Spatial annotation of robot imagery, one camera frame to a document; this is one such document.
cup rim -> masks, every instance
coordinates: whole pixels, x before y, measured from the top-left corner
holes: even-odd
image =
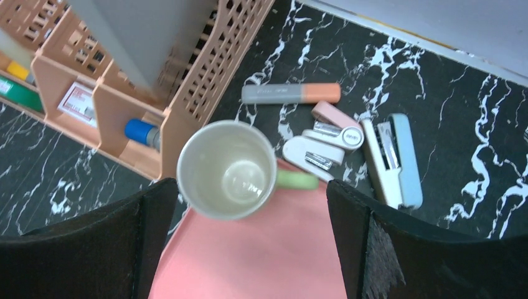
[[[211,213],[209,213],[207,211],[202,210],[200,207],[197,207],[194,203],[192,203],[192,201],[188,201],[187,198],[189,198],[189,197],[187,196],[185,189],[181,186],[180,179],[179,179],[181,177],[181,175],[182,175],[182,164],[180,163],[180,161],[184,157],[186,151],[188,151],[192,141],[194,139],[198,138],[200,134],[202,134],[202,133],[204,133],[206,131],[213,130],[213,129],[215,129],[218,126],[226,126],[226,125],[230,125],[230,126],[237,127],[237,128],[243,127],[246,130],[250,130],[250,131],[254,132],[254,134],[259,139],[261,139],[264,142],[264,144],[266,144],[266,147],[267,147],[266,152],[268,153],[269,158],[271,158],[271,160],[274,161],[274,163],[273,162],[271,163],[271,169],[270,169],[270,172],[271,172],[270,173],[270,176],[271,176],[271,178],[270,178],[270,186],[266,190],[266,193],[264,193],[264,195],[262,196],[262,199],[258,203],[256,203],[254,206],[252,206],[250,209],[247,209],[244,212],[241,212],[241,213],[238,213],[238,214],[235,214],[235,215],[231,215],[231,216],[226,216],[226,215],[221,215],[221,214],[213,215],[213,214],[211,214]],[[209,123],[209,124],[203,126],[201,129],[196,131],[196,133],[194,133],[189,138],[189,140],[185,143],[185,145],[183,146],[183,148],[182,148],[182,150],[180,152],[180,155],[178,157],[178,162],[176,164],[176,181],[177,181],[177,184],[178,184],[178,191],[182,195],[183,200],[185,200],[187,202],[187,204],[191,208],[193,208],[195,211],[197,211],[199,214],[205,215],[205,216],[207,216],[209,218],[218,219],[218,220],[238,220],[238,219],[242,219],[242,218],[245,218],[245,217],[253,214],[257,210],[259,210],[259,208],[261,208],[269,200],[271,194],[275,190],[275,184],[276,184],[276,179],[277,179],[277,170],[278,170],[278,166],[277,166],[277,163],[276,163],[275,151],[273,150],[273,147],[272,147],[272,145],[270,143],[270,140],[266,137],[266,135],[264,135],[264,133],[262,133],[259,129],[255,128],[254,126],[249,125],[248,123],[245,123],[244,121],[219,120],[219,121],[215,121],[213,123]]]

cup bottom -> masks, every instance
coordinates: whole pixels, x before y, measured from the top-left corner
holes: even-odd
[[[229,201],[247,205],[259,201],[268,180],[266,172],[257,163],[240,160],[224,172],[222,190]]]

green cup handle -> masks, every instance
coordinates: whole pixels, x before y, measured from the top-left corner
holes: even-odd
[[[319,187],[319,178],[301,171],[279,169],[276,186],[280,189],[315,190]]]

green tube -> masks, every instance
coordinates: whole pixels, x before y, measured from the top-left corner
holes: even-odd
[[[37,112],[44,112],[38,93],[2,76],[0,76],[0,97]]]

perforated basket wall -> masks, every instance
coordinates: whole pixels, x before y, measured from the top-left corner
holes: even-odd
[[[169,56],[159,76],[158,89],[170,96],[172,111],[185,114],[198,127],[208,122],[272,4],[273,0],[219,0],[184,73],[174,71],[182,68],[174,67],[177,62]],[[105,84],[145,98],[115,64],[106,71]]]
[[[61,18],[40,51],[43,56],[95,80],[103,75],[112,60],[71,9]]]
[[[35,52],[67,10],[61,0],[0,0],[0,28]]]

